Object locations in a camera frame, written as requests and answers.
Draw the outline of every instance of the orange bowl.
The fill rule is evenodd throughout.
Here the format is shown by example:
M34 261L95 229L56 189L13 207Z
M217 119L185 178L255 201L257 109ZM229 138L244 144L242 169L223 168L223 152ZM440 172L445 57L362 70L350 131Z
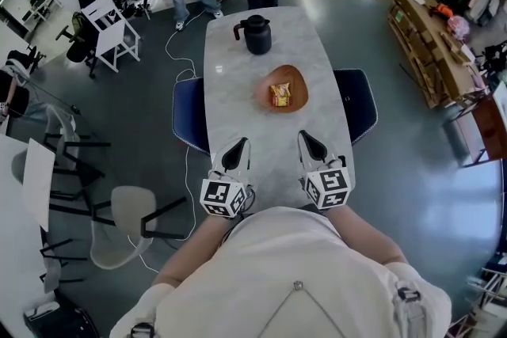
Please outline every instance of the orange bowl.
M271 85L279 85L280 83L289 84L288 89L291 92L289 106L277 107L272 104L273 94L269 87ZM257 84L255 97L259 104L272 112L292 113L297 112L308 102L308 88L298 68L293 65L282 65Z

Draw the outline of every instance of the gray floor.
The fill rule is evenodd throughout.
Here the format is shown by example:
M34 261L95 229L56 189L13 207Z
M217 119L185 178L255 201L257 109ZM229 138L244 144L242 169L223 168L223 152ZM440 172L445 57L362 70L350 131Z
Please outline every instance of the gray floor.
M469 308L465 298L471 295L467 277L484 265L497 244L500 165L460 168L466 158L463 146L456 129L444 125L450 112L428 110L420 90L398 66L401 63L410 72L387 24L388 0L280 0L280 4L306 10L334 67L361 68L368 75L379 122L354 146L356 189L350 205L394 238L409 262L429 282L448 292L455 317L462 314ZM245 8L246 0L223 2L225 14ZM167 10L156 13L151 21L137 19L133 23L143 38L141 62L122 57L119 74L99 66L92 81L84 69L63 68L64 56L36 74L45 89L81 109L87 120L78 119L81 133L93 130L99 138L112 142L105 152L87 152L86 158L107 172L93 188L95 203L107 200L118 184L149 188L160 204L180 196L189 198L184 182L186 148L171 131L174 80L189 63L174 62L164 52L173 32L172 15L172 10ZM195 61L199 75L209 19L195 20L170 44L175 56ZM12 135L27 139L36 134L34 131L40 130L15 123ZM195 196L209 166L208 157L189 152L189 187ZM196 211L200 221L204 213L198 203ZM192 223L188 204L179 207L160 228L187 233ZM51 239L67 237L77 241L61 252L86 255L89 219L52 212ZM157 240L144 257L151 267L160 268L172 252ZM91 263L72 264L65 268L65 276L86 277L84 283L67 285L63 291L86 308L107 335L148 288L154 273L140 260L133 260L112 272Z

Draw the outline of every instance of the pink object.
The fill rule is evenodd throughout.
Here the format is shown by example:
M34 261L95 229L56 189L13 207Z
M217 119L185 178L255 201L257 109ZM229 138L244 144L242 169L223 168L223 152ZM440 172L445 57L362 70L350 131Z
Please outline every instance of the pink object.
M463 41L470 33L468 21L461 16L453 16L447 20L449 32L459 41Z

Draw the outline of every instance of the food wrapper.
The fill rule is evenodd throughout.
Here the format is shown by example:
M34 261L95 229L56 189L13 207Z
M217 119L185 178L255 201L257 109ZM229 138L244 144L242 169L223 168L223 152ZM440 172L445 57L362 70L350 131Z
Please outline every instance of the food wrapper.
M285 96L273 96L272 98L272 104L275 107L287 107L289 103L290 97Z
M273 96L277 97L290 97L291 92L288 89L288 83L280 83L279 85L271 85L269 88L273 93Z

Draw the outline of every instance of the blue chair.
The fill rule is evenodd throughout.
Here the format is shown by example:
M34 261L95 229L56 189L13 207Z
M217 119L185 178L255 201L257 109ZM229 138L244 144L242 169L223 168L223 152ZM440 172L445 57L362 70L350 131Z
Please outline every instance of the blue chair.
M185 144L209 155L203 78L174 84L173 133Z
M368 78L361 69L339 69L333 73L345 108L350 140L354 145L379 120L375 99Z

